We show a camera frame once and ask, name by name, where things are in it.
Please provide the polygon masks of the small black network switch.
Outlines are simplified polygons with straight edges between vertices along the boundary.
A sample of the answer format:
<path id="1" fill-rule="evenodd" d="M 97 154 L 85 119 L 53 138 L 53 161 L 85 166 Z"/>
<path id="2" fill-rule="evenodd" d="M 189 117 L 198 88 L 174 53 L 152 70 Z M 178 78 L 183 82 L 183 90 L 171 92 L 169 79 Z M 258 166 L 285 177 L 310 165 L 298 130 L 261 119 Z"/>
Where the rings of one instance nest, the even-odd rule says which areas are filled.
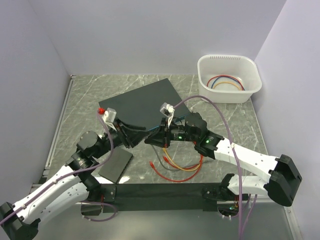
<path id="1" fill-rule="evenodd" d="M 132 153 L 117 147 L 113 151 L 109 161 L 106 162 L 99 170 L 99 176 L 114 184 L 119 184 L 132 158 Z"/>

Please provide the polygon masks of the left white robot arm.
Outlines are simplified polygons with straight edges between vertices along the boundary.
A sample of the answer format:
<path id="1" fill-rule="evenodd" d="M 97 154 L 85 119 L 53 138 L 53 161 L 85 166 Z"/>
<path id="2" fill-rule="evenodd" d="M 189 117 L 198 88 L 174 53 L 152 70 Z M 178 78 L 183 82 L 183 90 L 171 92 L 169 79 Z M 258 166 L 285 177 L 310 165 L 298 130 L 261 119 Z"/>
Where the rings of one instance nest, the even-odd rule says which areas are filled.
<path id="1" fill-rule="evenodd" d="M 101 167 L 97 159 L 112 154 L 116 147 L 137 146 L 150 132 L 145 127 L 116 119 L 103 124 L 104 136 L 88 131 L 81 136 L 76 152 L 60 170 L 23 199 L 0 207 L 0 226 L 11 240 L 32 240 L 39 225 L 85 200 L 95 201 L 102 195 L 101 183 L 92 172 Z"/>

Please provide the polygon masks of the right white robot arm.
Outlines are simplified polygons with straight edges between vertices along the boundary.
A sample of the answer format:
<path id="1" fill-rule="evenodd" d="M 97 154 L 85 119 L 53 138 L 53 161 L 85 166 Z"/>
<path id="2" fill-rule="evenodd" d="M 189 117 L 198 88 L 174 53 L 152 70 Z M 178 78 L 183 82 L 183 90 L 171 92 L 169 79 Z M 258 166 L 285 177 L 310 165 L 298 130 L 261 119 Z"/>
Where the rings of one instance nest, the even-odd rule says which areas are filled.
<path id="1" fill-rule="evenodd" d="M 227 138 L 207 128 L 199 113 L 191 113 L 183 125 L 168 125 L 162 119 L 160 126 L 145 143 L 167 148 L 172 141 L 193 142 L 194 149 L 204 157 L 224 161 L 251 172 L 252 176 L 227 175 L 220 187 L 220 195 L 230 200 L 239 193 L 268 196 L 275 203 L 290 207 L 293 204 L 302 176 L 291 157 L 280 157 L 255 152 L 231 143 Z"/>

